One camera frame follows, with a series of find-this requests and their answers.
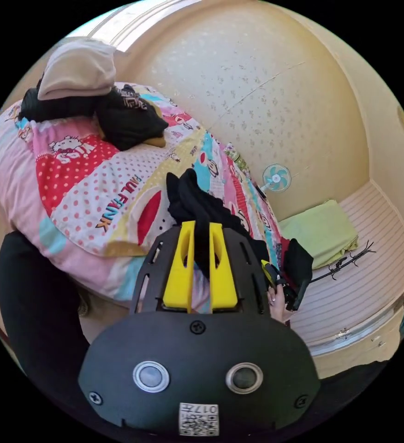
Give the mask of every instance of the bed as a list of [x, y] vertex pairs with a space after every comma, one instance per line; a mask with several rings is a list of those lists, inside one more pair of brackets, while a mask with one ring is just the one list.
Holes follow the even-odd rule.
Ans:
[[[166, 173], [194, 168], [201, 189], [223, 199], [280, 265], [277, 220], [248, 171], [228, 155], [231, 146], [154, 88], [130, 85], [169, 123], [165, 148], [140, 144], [120, 152], [92, 119], [19, 121], [20, 102], [0, 115], [1, 221], [79, 286], [129, 307], [146, 253], [174, 224]], [[197, 269], [192, 308], [209, 312], [209, 283]]]

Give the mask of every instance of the sticker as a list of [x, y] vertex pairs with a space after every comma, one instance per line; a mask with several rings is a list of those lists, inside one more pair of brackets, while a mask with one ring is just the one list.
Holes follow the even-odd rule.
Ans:
[[179, 434], [190, 437], [218, 436], [218, 405], [197, 405], [193, 403], [180, 403]]

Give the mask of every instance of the yellow bracket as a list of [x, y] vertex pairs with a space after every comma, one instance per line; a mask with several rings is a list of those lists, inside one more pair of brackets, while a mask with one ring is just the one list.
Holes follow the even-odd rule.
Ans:
[[220, 223], [210, 223], [210, 292], [211, 312], [216, 309], [231, 309], [238, 304]]
[[[265, 277], [271, 282], [272, 285], [274, 285], [276, 283], [275, 279], [277, 277], [277, 274], [275, 275], [274, 273], [278, 272], [278, 271], [274, 270], [274, 266], [272, 266], [271, 263], [267, 262], [266, 260], [261, 260], [261, 265], [262, 265], [262, 270], [263, 270], [263, 272], [265, 274]], [[273, 269], [273, 271], [272, 271], [273, 274], [271, 274], [268, 271], [268, 268]]]
[[163, 297], [163, 303], [167, 308], [186, 309], [188, 313], [191, 313], [191, 293], [193, 290], [195, 226], [195, 221], [182, 223]]

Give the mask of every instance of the beige pillow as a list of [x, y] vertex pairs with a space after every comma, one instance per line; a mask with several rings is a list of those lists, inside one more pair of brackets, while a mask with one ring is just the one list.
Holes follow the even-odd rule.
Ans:
[[84, 38], [65, 43], [48, 59], [37, 98], [103, 96], [114, 85], [113, 46]]

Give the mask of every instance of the paul frank text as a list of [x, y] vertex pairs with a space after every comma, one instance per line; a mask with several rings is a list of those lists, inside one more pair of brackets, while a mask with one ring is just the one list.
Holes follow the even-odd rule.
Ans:
[[118, 196], [113, 198], [113, 200], [111, 200], [111, 202], [107, 204], [105, 212], [102, 214], [101, 219], [95, 226], [96, 229], [102, 228], [105, 232], [108, 231], [114, 217], [120, 212], [121, 208], [125, 206], [130, 198], [126, 194], [132, 194], [141, 182], [142, 179], [135, 175], [125, 183], [124, 187], [120, 190]]

